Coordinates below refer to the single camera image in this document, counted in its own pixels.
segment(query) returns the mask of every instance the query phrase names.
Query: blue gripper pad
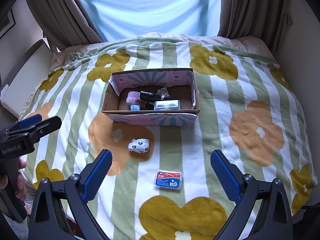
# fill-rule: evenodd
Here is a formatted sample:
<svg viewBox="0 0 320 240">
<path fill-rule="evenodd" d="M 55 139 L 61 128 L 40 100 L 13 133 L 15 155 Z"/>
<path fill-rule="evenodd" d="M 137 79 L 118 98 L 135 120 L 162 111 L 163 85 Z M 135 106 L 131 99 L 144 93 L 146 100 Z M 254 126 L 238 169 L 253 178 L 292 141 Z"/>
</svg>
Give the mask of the blue gripper pad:
<svg viewBox="0 0 320 240">
<path fill-rule="evenodd" d="M 102 151 L 104 151 L 104 153 L 101 152 L 99 154 L 102 156 L 98 156 L 99 160 L 97 164 L 83 184 L 83 194 L 81 199 L 86 203 L 94 199 L 112 164 L 111 152 L 109 150 Z"/>
<path fill-rule="evenodd" d="M 228 199 L 238 205 L 242 198 L 238 181 L 216 151 L 211 153 L 210 162 Z"/>
<path fill-rule="evenodd" d="M 42 121 L 42 116 L 40 114 L 36 114 L 32 117 L 29 117 L 25 120 L 20 121 L 19 128 L 25 129 L 25 128 L 28 128 L 31 125 L 34 125 L 34 124 L 39 123 L 41 121 Z"/>
</svg>

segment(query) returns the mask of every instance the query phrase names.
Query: red and blue label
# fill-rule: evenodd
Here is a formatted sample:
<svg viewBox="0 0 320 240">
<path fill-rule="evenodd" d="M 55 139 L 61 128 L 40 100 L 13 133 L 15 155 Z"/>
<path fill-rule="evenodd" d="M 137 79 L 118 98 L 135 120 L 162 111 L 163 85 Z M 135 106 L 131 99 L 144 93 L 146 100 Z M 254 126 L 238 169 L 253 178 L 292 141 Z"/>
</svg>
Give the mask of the red and blue label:
<svg viewBox="0 0 320 240">
<path fill-rule="evenodd" d="M 162 171 L 158 170 L 155 178 L 155 185 L 158 187 L 166 187 L 180 189 L 182 182 L 182 172 Z"/>
</svg>

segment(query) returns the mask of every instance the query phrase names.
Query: blanket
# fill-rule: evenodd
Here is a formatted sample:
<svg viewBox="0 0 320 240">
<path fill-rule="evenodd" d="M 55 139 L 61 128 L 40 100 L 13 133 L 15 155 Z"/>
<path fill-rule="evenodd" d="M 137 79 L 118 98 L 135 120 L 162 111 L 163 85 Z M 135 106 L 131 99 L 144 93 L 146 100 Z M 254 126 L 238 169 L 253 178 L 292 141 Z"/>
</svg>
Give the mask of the blanket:
<svg viewBox="0 0 320 240">
<path fill-rule="evenodd" d="M 110 239 L 211 240 L 231 214 L 210 165 L 220 149 L 242 173 L 258 180 L 280 178 L 292 214 L 308 200 L 317 178 L 312 166 L 301 106 L 270 57 L 218 43 L 140 37 L 71 47 L 55 56 L 48 79 L 30 98 L 20 119 L 59 116 L 60 130 L 22 158 L 25 178 L 39 186 L 80 173 L 102 149 L 112 166 L 95 199 L 92 214 Z M 200 113 L 194 127 L 133 126 L 101 113 L 112 72 L 148 68 L 193 68 Z M 135 138 L 150 140 L 149 151 L 128 151 Z M 155 187 L 157 169 L 183 172 L 180 190 Z M 66 214 L 72 217 L 67 202 Z M 241 239 L 248 236 L 256 203 Z"/>
</svg>

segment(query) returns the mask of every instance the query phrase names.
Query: hand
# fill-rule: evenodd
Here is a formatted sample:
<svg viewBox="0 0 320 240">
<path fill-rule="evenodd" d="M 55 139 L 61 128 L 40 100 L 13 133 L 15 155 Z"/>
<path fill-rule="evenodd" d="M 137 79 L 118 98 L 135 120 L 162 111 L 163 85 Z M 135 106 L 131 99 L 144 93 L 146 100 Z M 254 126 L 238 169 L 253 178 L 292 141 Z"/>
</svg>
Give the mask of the hand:
<svg viewBox="0 0 320 240">
<path fill-rule="evenodd" d="M 23 169 L 27 166 L 27 163 L 23 160 L 19 160 L 19 169 Z M 8 184 L 8 178 L 7 176 L 0 176 L 0 188 L 5 188 Z M 27 198 L 27 190 L 26 185 L 24 183 L 24 177 L 19 172 L 18 178 L 17 178 L 17 190 L 15 191 L 16 197 L 25 200 Z"/>
</svg>

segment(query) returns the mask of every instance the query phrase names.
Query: brown curtain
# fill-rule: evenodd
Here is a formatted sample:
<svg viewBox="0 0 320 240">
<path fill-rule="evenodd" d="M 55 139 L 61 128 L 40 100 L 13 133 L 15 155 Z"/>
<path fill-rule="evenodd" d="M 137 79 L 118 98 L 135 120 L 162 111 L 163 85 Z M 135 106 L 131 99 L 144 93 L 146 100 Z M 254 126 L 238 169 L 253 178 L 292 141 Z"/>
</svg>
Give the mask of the brown curtain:
<svg viewBox="0 0 320 240">
<path fill-rule="evenodd" d="M 221 0 L 218 36 L 234 39 L 252 35 L 276 54 L 287 21 L 288 0 Z"/>
<path fill-rule="evenodd" d="M 80 0 L 26 0 L 50 43 L 69 46 L 103 42 Z"/>
</svg>

